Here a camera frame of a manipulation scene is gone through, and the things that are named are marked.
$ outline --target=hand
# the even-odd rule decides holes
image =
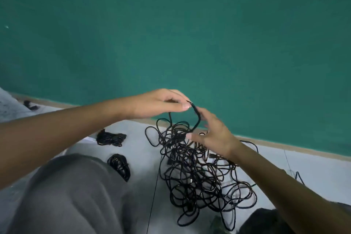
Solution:
[[[178,90],[158,89],[140,95],[125,98],[128,118],[154,117],[165,112],[183,112],[191,105],[183,93]]]
[[[222,157],[227,159],[232,157],[235,149],[243,144],[231,134],[215,114],[212,114],[205,108],[197,107],[197,109],[201,113],[201,117],[208,122],[208,133],[206,135],[188,133],[186,137],[191,141],[203,144]]]

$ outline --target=gray pants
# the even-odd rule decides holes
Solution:
[[[7,233],[135,233],[132,200],[127,183],[101,160],[57,157],[30,180]]]

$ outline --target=person's left arm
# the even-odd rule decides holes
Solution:
[[[159,89],[1,123],[0,189],[112,123],[182,112],[190,108],[188,100],[177,90]]]

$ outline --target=wooden trim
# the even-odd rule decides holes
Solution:
[[[29,100],[29,101],[36,103],[36,104],[39,104],[39,105],[48,105],[48,106],[57,107],[57,108],[77,107],[77,105],[59,103],[59,102],[49,101],[49,100],[45,100],[45,99],[38,99],[38,98],[33,98],[33,97],[30,97],[27,95],[20,95],[20,94],[13,94],[13,93],[10,93],[10,94],[19,101]],[[144,124],[149,124],[149,125],[156,125],[156,120],[153,120],[151,118],[145,118],[145,119],[139,119],[139,120],[133,120],[133,121],[136,121],[139,123],[144,123]],[[166,121],[159,121],[159,126],[168,127],[169,124]],[[268,141],[264,141],[264,140],[252,139],[252,138],[241,137],[241,136],[236,136],[236,137],[240,140],[253,142],[254,144],[261,145],[261,146],[273,147],[273,148],[283,149],[283,150],[287,150],[287,151],[300,152],[303,154],[317,155],[317,156],[322,156],[322,157],[351,162],[351,156],[343,156],[343,155],[333,154],[330,152],[321,152],[321,151],[316,151],[316,150],[312,150],[312,149],[307,149],[307,148],[302,148],[302,147],[297,147],[297,146],[292,146],[292,145],[286,145],[286,144],[282,144],[282,143],[268,142]]]

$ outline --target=teal surface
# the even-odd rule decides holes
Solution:
[[[173,88],[235,134],[351,155],[350,13],[351,0],[0,0],[0,86],[72,104]]]

